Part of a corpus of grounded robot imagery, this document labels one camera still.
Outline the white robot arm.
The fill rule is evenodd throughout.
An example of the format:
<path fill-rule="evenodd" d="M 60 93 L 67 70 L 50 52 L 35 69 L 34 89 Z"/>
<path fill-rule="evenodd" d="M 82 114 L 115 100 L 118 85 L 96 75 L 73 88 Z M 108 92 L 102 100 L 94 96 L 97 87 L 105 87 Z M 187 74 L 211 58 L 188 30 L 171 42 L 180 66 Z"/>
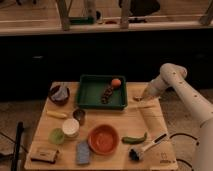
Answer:
<path fill-rule="evenodd" d="M 172 87 L 200 126 L 192 171 L 213 171 L 213 104 L 185 81 L 187 69 L 165 63 L 159 75 L 149 82 L 142 93 L 143 100 L 151 100 Z"/>

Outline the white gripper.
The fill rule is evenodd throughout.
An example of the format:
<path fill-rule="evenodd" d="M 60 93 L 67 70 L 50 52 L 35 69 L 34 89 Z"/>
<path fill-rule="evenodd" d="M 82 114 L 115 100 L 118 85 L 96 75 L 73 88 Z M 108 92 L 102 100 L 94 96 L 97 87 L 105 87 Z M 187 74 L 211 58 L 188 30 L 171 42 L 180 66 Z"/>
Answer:
<path fill-rule="evenodd" d="M 159 98 L 166 89 L 167 83 L 161 77 L 156 77 L 149 82 L 143 91 L 142 100 L 149 101 L 155 98 Z"/>

